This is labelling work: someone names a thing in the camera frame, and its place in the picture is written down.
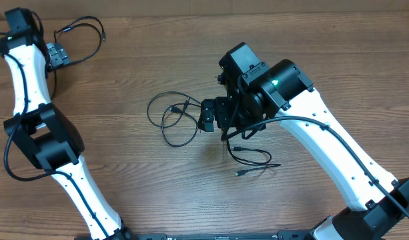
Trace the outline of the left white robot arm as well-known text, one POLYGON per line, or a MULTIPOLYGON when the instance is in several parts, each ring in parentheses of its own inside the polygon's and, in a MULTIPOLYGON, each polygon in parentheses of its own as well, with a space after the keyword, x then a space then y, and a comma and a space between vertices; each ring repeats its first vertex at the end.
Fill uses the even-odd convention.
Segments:
POLYGON ((5 12, 10 30, 1 34, 0 55, 13 80, 13 117, 4 121, 8 140, 3 162, 6 172, 22 182, 51 176, 64 188, 89 229, 89 239, 133 239, 134 235, 105 200, 87 168, 79 131, 53 104, 47 78, 50 72, 74 65, 59 42, 46 43, 37 14, 15 8, 5 12), (20 177, 9 167, 9 148, 15 144, 30 163, 42 170, 20 177))

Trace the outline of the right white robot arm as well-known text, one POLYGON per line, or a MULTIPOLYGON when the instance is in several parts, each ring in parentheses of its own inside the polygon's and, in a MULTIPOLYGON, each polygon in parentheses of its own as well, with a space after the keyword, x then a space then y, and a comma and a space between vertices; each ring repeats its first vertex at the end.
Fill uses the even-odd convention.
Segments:
POLYGON ((308 150, 346 203, 315 227, 290 232, 290 239, 381 239, 409 219, 409 178, 396 178, 357 144, 293 61, 269 66, 240 43, 219 65, 226 96, 201 102, 198 128, 221 129, 226 142, 249 139, 268 123, 279 123, 308 150))

